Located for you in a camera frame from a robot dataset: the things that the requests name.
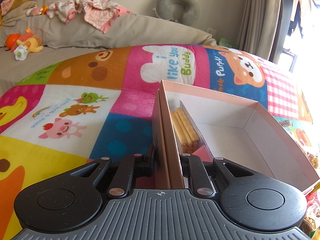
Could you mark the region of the colourful cartoon play mat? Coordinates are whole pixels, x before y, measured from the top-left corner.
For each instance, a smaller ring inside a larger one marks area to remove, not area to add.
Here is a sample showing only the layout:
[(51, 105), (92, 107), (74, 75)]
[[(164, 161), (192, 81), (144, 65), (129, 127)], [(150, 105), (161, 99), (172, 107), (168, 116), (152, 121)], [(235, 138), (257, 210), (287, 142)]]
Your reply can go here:
[(151, 142), (162, 80), (259, 102), (305, 148), (319, 155), (303, 92), (290, 74), (222, 46), (149, 45), (108, 49), (59, 61), (1, 97), (1, 239), (21, 229), (14, 199), (25, 187), (109, 153), (115, 161)]

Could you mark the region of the biscuit sticks tray with dip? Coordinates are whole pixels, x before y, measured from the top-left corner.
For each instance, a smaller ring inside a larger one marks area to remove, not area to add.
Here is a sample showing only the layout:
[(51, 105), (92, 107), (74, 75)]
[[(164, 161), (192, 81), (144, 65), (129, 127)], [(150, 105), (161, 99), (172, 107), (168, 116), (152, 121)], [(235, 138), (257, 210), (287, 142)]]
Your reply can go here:
[(179, 154), (196, 155), (202, 161), (213, 161), (213, 154), (204, 136), (181, 100), (178, 107), (170, 110), (170, 117)]

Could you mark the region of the pink cardboard box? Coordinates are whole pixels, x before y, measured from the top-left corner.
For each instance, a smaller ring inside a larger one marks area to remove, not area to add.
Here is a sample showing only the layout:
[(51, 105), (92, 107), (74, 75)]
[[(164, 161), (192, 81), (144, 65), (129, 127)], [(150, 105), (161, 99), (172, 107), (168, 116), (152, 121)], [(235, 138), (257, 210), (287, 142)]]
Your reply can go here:
[(258, 102), (231, 94), (162, 81), (153, 108), (153, 137), (159, 140), (164, 185), (184, 187), (180, 148), (171, 111), (183, 107), (207, 146), (203, 161), (221, 157), (288, 183), (308, 194), (319, 173), (284, 127)]

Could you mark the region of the beige curtain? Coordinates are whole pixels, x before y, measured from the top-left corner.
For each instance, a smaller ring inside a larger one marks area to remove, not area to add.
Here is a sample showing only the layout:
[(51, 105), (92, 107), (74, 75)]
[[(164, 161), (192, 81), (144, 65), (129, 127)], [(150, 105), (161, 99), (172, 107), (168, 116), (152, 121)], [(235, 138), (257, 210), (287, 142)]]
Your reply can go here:
[(281, 0), (246, 0), (238, 39), (239, 49), (270, 58)]

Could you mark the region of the beige sofa cover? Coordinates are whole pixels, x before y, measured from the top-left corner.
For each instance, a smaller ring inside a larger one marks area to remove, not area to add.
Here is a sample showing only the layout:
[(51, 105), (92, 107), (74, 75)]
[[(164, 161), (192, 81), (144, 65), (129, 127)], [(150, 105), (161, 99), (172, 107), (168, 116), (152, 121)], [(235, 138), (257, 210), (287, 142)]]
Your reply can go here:
[[(44, 49), (16, 61), (3, 47), (10, 34), (25, 34), (26, 29), (41, 38)], [(103, 33), (76, 15), (64, 24), (59, 18), (26, 17), (13, 27), (1, 28), (1, 94), (37, 70), (59, 61), (94, 52), (102, 48), (121, 48), (146, 44), (200, 44), (215, 46), (211, 34), (150, 16), (125, 14)]]

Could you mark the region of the pink baby clothes pile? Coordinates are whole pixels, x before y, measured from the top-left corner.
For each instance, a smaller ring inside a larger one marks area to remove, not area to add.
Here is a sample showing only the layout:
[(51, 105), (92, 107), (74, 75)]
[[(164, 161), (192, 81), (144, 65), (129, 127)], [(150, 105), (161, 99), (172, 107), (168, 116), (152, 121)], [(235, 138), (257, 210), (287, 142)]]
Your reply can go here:
[(106, 33), (111, 23), (131, 11), (111, 0), (60, 0), (48, 5), (49, 18), (57, 16), (64, 24), (69, 23), (77, 14), (83, 14), (84, 21)]

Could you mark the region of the orange yellow plush toy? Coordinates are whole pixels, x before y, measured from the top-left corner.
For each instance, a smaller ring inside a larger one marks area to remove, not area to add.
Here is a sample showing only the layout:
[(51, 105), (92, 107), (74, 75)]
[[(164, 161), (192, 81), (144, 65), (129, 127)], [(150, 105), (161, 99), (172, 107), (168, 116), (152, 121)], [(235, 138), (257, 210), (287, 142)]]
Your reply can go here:
[(29, 53), (38, 53), (43, 50), (41, 38), (35, 36), (29, 28), (23, 35), (10, 34), (5, 46), (14, 54), (16, 61), (24, 61)]

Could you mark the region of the grey neck pillow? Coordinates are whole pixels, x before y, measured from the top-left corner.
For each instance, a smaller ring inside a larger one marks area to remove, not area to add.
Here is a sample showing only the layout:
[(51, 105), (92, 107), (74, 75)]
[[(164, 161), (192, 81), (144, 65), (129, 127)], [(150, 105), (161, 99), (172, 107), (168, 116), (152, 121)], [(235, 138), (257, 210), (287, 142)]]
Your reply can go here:
[(187, 26), (193, 26), (200, 16), (196, 0), (157, 0), (153, 11), (158, 18)]

